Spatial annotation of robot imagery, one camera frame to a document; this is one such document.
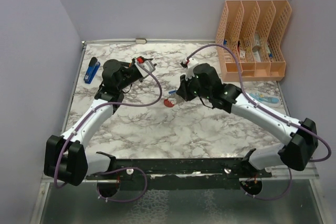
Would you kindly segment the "red handled keyring with rings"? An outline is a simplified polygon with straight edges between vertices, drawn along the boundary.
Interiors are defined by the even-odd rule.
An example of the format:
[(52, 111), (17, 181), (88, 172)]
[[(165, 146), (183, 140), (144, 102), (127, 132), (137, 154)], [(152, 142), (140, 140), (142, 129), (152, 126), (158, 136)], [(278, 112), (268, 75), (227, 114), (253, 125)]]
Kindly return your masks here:
[(168, 108), (172, 108), (182, 102), (184, 102), (184, 99), (177, 94), (177, 90), (169, 91), (169, 96), (163, 101), (164, 105)]

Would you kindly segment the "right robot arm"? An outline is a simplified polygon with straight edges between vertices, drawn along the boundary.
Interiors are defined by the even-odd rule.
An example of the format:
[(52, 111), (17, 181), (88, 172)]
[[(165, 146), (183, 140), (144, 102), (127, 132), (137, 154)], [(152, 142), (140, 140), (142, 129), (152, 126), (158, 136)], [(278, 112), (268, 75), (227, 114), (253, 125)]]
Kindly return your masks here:
[(245, 155), (241, 171), (246, 177), (279, 165), (303, 171), (318, 147), (314, 121), (309, 118), (301, 121), (256, 102), (238, 86), (222, 83), (215, 68), (207, 63), (198, 64), (180, 76), (177, 95), (184, 101), (206, 99), (213, 109), (243, 117), (280, 141), (278, 145), (252, 149)]

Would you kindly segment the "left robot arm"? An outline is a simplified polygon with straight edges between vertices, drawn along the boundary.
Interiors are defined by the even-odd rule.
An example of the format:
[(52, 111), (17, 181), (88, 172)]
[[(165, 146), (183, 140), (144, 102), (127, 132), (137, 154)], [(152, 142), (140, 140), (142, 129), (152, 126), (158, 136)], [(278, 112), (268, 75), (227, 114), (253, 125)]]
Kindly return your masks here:
[(60, 180), (74, 186), (93, 174), (112, 178), (116, 172), (115, 157), (103, 152), (87, 154), (86, 147), (100, 126), (120, 106), (126, 105), (124, 89), (152, 76), (154, 70), (151, 58), (137, 57), (130, 63), (115, 59), (106, 61), (102, 67), (102, 82), (89, 109), (67, 131), (47, 140), (44, 174), (56, 182)]

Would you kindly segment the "blue stapler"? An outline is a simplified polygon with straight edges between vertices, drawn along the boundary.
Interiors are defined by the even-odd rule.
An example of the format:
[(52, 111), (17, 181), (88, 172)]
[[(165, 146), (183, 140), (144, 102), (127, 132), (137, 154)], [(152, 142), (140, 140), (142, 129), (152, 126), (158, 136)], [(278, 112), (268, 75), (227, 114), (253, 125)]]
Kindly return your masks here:
[(92, 57), (90, 59), (88, 68), (83, 78), (85, 84), (90, 84), (93, 81), (99, 68), (100, 68), (100, 62), (96, 57)]

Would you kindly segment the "light blue packaged item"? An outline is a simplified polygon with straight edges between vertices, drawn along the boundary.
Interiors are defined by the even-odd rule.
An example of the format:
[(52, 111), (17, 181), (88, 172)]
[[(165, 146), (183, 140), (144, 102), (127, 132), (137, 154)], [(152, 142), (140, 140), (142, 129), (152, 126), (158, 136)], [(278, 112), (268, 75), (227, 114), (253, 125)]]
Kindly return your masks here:
[(254, 93), (249, 93), (249, 95), (256, 101), (269, 106), (269, 107), (274, 107), (277, 108), (281, 105), (281, 101), (278, 97), (275, 96), (270, 96), (267, 94), (263, 94), (260, 92), (254, 92)]

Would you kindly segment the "peach desk file organizer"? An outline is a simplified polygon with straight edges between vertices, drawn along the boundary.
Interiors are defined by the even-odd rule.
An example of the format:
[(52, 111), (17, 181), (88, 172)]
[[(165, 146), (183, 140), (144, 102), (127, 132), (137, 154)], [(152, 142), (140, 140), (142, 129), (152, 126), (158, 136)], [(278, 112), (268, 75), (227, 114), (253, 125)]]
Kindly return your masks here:
[(290, 16), (287, 0), (225, 1), (215, 39), (222, 79), (283, 79), (286, 62), (280, 45)]

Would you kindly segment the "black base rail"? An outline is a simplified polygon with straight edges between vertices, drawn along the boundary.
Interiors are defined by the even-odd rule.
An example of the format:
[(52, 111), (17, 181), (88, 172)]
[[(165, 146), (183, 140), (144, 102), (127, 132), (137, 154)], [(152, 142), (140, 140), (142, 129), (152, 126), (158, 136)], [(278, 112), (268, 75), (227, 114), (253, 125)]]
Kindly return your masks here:
[(264, 169), (251, 172), (240, 157), (116, 159), (111, 170), (136, 167), (146, 174), (148, 190), (240, 189), (240, 179), (272, 176)]

